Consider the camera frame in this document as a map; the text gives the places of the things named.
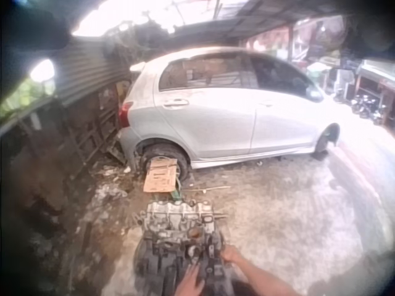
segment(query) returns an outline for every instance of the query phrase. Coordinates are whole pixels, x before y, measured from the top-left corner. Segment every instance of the cardboard box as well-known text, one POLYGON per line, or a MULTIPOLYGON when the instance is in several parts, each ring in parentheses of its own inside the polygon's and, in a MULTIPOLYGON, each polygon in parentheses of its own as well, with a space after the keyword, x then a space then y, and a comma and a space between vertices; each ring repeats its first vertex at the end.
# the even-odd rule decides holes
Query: cardboard box
POLYGON ((144 192, 172 192, 175 190, 177 159, 156 158, 151 161, 144 182, 144 192))

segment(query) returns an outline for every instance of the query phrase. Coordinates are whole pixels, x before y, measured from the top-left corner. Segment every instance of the car body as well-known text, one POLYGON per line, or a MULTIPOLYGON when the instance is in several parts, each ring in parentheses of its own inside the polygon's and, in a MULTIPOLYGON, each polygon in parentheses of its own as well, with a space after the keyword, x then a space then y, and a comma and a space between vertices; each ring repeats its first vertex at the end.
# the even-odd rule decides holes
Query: car body
POLYGON ((134 67, 141 73, 120 109, 120 141, 132 164, 161 142, 197 169, 311 153, 323 134, 338 139, 333 100, 269 55, 206 47, 134 67))

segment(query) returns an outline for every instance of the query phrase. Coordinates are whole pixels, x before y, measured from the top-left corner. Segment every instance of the car door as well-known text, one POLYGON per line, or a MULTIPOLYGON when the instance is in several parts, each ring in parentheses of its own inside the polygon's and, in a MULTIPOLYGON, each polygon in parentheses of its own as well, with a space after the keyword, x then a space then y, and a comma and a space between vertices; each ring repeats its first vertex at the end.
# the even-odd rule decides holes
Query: car door
POLYGON ((318 132, 320 92, 285 62, 265 55, 250 55, 249 61, 256 73, 251 97, 257 106, 250 154, 312 147, 318 132))
POLYGON ((247 155, 255 120, 237 53, 169 63, 158 75, 156 107, 199 159, 247 155))

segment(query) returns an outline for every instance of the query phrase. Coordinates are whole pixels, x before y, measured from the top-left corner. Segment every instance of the concrete floor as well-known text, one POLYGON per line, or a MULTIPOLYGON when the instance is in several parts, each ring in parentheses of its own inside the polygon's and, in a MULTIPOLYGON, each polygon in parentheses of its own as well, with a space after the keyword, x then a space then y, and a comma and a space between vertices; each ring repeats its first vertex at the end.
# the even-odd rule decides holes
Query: concrete floor
MULTIPOLYGON (((183 185, 230 186, 184 195, 227 213, 221 222, 226 241, 302 295, 319 295, 320 289, 327 296, 360 295, 379 287, 393 268, 386 254, 393 249, 388 205, 395 204, 395 140, 347 106, 339 113, 339 147, 323 161, 309 155, 267 158, 194 171, 183 185)), ((129 193, 130 213, 151 198, 141 187, 129 193)), ((135 295, 133 254, 140 237, 139 228, 124 235, 103 296, 135 295)))

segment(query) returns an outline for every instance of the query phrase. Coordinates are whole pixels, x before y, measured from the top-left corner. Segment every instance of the corrugated metal roof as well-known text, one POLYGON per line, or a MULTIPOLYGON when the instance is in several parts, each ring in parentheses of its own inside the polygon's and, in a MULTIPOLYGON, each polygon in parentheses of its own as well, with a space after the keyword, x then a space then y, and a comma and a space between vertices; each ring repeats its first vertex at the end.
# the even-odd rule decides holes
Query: corrugated metal roof
POLYGON ((115 48, 109 48, 104 38, 73 38, 52 58, 56 93, 63 105, 129 78, 128 65, 121 62, 115 48))

